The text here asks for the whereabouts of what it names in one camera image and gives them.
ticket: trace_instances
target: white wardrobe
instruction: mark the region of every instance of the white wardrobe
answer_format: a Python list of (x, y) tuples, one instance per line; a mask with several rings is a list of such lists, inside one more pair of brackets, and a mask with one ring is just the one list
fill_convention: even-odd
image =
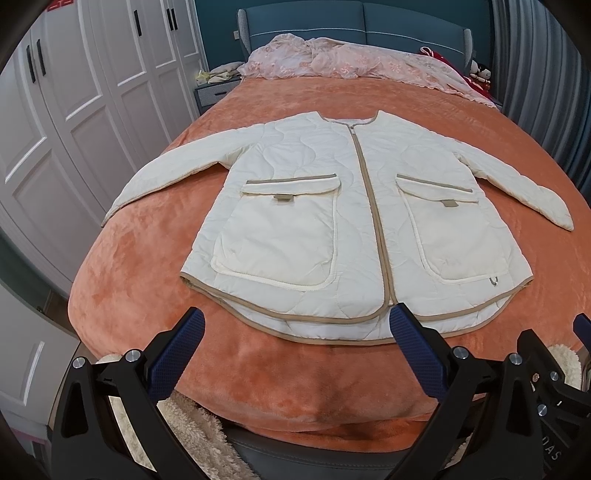
[(69, 293), (127, 181), (197, 116), (193, 0), (44, 12), (0, 74), (0, 228)]

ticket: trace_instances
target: stuffed toy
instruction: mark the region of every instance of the stuffed toy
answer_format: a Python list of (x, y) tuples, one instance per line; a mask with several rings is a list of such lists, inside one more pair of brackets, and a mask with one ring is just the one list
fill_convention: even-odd
[(483, 90), (488, 92), (491, 89), (491, 71), (482, 63), (476, 63), (472, 60), (470, 77), (479, 82)]

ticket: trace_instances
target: fleece fabric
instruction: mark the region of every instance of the fleece fabric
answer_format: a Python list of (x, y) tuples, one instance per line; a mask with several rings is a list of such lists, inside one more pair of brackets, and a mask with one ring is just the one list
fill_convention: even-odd
[[(189, 127), (173, 147), (232, 128), (317, 110), (325, 118), (393, 113), (513, 166), (566, 203), (575, 229), (556, 227), (478, 180), (527, 258), (535, 280), (493, 322), (449, 339), (483, 358), (515, 350), (533, 328), (546, 345), (578, 351), (574, 317), (591, 314), (591, 211), (552, 158), (492, 108), (437, 90), (381, 79), (247, 80)], [(396, 344), (306, 345), (249, 327), (178, 272), (228, 176), (218, 165), (117, 212), (74, 281), (69, 317), (101, 358), (145, 348), (190, 306), (206, 333), (177, 390), (208, 410), (271, 438), (350, 451), (409, 447), (433, 411)]]

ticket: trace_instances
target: nightstand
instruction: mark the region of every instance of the nightstand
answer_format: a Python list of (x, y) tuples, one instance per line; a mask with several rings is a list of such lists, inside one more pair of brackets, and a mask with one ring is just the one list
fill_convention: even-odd
[(203, 115), (213, 105), (218, 103), (231, 90), (237, 87), (241, 79), (240, 75), (237, 75), (222, 83), (206, 83), (195, 88), (193, 93), (195, 94), (195, 100), (197, 100), (199, 114)]

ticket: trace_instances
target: zipper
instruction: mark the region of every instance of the zipper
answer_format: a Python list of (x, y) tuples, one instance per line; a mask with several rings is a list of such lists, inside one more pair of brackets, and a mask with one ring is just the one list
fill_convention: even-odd
[(382, 221), (379, 217), (378, 202), (375, 199), (374, 188), (371, 185), (371, 180), (369, 178), (367, 163), (365, 163), (365, 157), (363, 156), (359, 139), (357, 138), (357, 134), (355, 133), (353, 127), (347, 125), (349, 133), (353, 138), (353, 144), (355, 145), (355, 151), (359, 161), (359, 168), (361, 170), (361, 177), (363, 178), (365, 191), (368, 195), (369, 209), (371, 210), (372, 220), (374, 222), (375, 239), (378, 246), (379, 266), (382, 271), (382, 280), (384, 283), (384, 305), (395, 305), (397, 301), (394, 294), (394, 280), (392, 278), (392, 268), (390, 268), (390, 262), (388, 259), (388, 250), (386, 249), (384, 229), (382, 227)]

